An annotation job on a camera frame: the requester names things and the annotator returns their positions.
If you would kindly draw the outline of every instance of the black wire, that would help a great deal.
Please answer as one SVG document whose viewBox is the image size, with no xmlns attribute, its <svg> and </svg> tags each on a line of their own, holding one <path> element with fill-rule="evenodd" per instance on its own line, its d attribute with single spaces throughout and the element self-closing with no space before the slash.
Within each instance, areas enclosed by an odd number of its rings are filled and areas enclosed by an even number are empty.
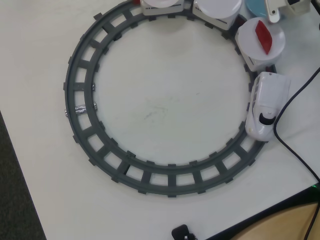
<svg viewBox="0 0 320 240">
<path fill-rule="evenodd" d="M 320 178 L 318 177 L 318 175 L 315 173 L 315 171 L 312 170 L 312 168 L 291 148 L 289 147 L 278 135 L 277 132 L 277 125 L 278 122 L 280 120 L 280 118 L 282 117 L 282 115 L 284 114 L 284 112 L 286 111 L 286 109 L 288 108 L 288 106 L 291 104 L 291 102 L 315 79 L 315 77 L 320 73 L 320 67 L 318 68 L 318 70 L 312 75 L 312 77 L 303 85 L 303 87 L 301 87 L 299 89 L 299 91 L 297 91 L 292 98 L 290 98 L 290 100 L 284 105 L 283 109 L 280 111 L 279 116 L 277 117 L 277 119 L 274 122 L 274 126 L 273 126 L 273 132 L 275 137 L 279 140 L 280 143 L 282 143 L 291 153 L 293 153 L 293 155 L 295 155 L 302 163 L 303 165 L 313 174 L 313 176 L 316 178 L 316 180 L 318 181 L 318 183 L 320 183 Z M 306 234 L 304 236 L 304 240 L 307 240 L 309 237 L 309 234 L 311 232 L 311 229 L 316 221 L 318 212 L 320 209 L 320 201 L 318 202 L 318 205 L 316 207 L 315 213 L 313 215 L 313 218 L 311 220 L 311 223 L 309 225 L 308 230 L 306 231 Z"/>
</svg>

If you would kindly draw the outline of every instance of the circular train track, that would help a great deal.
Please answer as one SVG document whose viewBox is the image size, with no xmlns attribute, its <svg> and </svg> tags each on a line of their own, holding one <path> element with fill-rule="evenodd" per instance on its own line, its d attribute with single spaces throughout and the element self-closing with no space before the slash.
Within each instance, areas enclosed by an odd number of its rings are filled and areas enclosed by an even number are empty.
<svg viewBox="0 0 320 240">
<path fill-rule="evenodd" d="M 140 8 L 140 5 L 136 5 L 132 0 L 129 0 L 119 4 L 103 15 L 99 13 L 94 16 L 95 23 L 81 37 L 69 60 L 69 68 L 63 89 L 65 91 L 65 114 L 69 119 L 75 142 L 80 144 L 83 148 L 89 157 L 89 161 L 94 166 L 99 167 L 110 175 L 113 181 L 134 188 L 142 194 L 152 193 L 167 195 L 168 197 L 174 198 L 177 195 L 192 193 L 202 194 L 210 188 L 231 182 L 238 173 L 255 162 L 255 157 L 265 144 L 264 142 L 255 141 L 248 151 L 241 147 L 241 144 L 247 137 L 244 122 L 240 124 L 238 134 L 226 143 L 225 148 L 219 152 L 210 154 L 207 159 L 192 161 L 185 165 L 158 165 L 152 161 L 143 161 L 138 159 L 134 153 L 122 150 L 118 146 L 118 143 L 113 138 L 110 138 L 105 132 L 105 127 L 103 123 L 99 121 L 96 114 L 97 107 L 99 108 L 99 106 L 93 101 L 93 94 L 95 91 L 94 77 L 95 73 L 99 70 L 98 62 L 101 57 L 108 53 L 109 45 L 113 41 L 120 39 L 125 30 L 137 27 L 142 21 L 155 21 L 161 16 L 167 16 L 171 19 L 176 18 L 176 16 L 183 16 L 190 21 L 199 21 L 199 23 L 205 24 L 210 29 L 216 28 L 220 30 L 222 36 L 227 41 L 232 41 L 234 43 L 235 50 L 240 55 L 241 52 L 235 41 L 235 34 L 238 28 L 245 23 L 246 19 L 241 15 L 238 15 L 230 30 L 225 31 L 193 15 L 192 6 L 184 9 L 182 12 L 156 16 L 145 16 L 142 13 L 133 15 L 131 11 L 135 8 Z M 125 17 L 125 21 L 114 27 L 111 22 L 122 15 Z M 107 35 L 101 42 L 98 42 L 94 38 L 102 29 L 106 31 Z M 95 49 L 90 61 L 82 59 L 82 56 L 88 47 Z M 86 69 L 84 82 L 76 82 L 78 68 Z M 251 91 L 253 82 L 258 73 L 251 72 L 246 64 L 244 65 L 244 69 L 248 72 L 249 91 Z M 267 68 L 266 71 L 275 73 L 276 69 L 273 65 Z M 77 91 L 84 92 L 85 106 L 81 107 L 81 109 L 84 110 L 81 113 L 87 114 L 90 120 L 91 126 L 87 129 L 82 129 L 79 122 L 79 106 L 75 105 L 75 92 Z M 88 142 L 88 138 L 94 135 L 97 135 L 103 143 L 103 147 L 98 151 L 95 151 Z M 104 161 L 104 158 L 109 153 L 113 153 L 121 159 L 121 163 L 117 169 Z M 223 160 L 233 153 L 237 154 L 240 160 L 228 169 L 223 163 Z M 131 166 L 143 171 L 141 180 L 136 180 L 126 175 Z M 216 167 L 219 175 L 208 180 L 203 180 L 201 171 L 212 166 Z M 152 174 L 167 176 L 167 185 L 151 184 L 150 180 Z M 177 176 L 184 174 L 192 174 L 194 183 L 189 185 L 177 185 Z"/>
</svg>

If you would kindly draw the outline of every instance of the white cylindrical container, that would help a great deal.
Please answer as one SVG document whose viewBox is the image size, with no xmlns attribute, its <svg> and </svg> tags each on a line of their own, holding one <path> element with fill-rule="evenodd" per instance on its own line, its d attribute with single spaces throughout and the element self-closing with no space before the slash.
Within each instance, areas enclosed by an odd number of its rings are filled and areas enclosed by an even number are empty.
<svg viewBox="0 0 320 240">
<path fill-rule="evenodd" d="M 264 51 L 256 34 L 259 21 L 264 23 L 272 36 L 269 54 Z M 286 37 L 282 28 L 278 24 L 269 24 L 268 20 L 263 17 L 252 18 L 239 27 L 235 40 L 252 72 L 264 71 L 266 67 L 275 64 L 286 45 Z"/>
<path fill-rule="evenodd" d="M 194 0 L 194 15 L 223 30 L 228 30 L 239 14 L 242 0 Z"/>
<path fill-rule="evenodd" d="M 185 0 L 141 0 L 140 3 L 142 13 L 152 16 L 182 12 Z"/>
</svg>

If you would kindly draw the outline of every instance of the black window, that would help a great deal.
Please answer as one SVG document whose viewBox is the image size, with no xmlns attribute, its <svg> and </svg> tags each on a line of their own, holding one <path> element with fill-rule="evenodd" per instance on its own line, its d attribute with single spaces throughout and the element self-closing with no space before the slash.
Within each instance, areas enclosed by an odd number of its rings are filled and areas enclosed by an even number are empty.
<svg viewBox="0 0 320 240">
<path fill-rule="evenodd" d="M 261 113 L 259 116 L 259 121 L 260 123 L 262 123 L 263 125 L 267 125 L 270 126 L 272 124 L 274 124 L 274 122 L 276 121 L 276 117 L 270 119 L 270 118 L 265 118 L 264 115 Z"/>
</svg>

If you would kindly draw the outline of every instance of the white table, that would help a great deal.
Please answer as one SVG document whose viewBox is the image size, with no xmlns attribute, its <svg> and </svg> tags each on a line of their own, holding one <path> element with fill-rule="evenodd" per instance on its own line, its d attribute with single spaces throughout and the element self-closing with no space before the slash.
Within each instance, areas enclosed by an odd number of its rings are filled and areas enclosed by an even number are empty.
<svg viewBox="0 0 320 240">
<path fill-rule="evenodd" d="M 233 182 L 177 199 L 139 194 L 93 167 L 72 138 L 63 82 L 93 16 L 120 2 L 0 3 L 0 110 L 48 240 L 170 240 L 181 224 L 202 240 L 316 182 L 277 141 Z M 281 23 L 287 46 L 276 67 L 292 78 L 291 96 L 319 67 L 319 23 L 314 9 Z M 145 22 L 124 34 L 101 60 L 95 80 L 107 132 L 157 163 L 206 157 L 246 117 L 248 76 L 233 45 L 183 18 Z M 288 108 L 279 132 L 320 175 L 319 92 L 320 76 Z"/>
</svg>

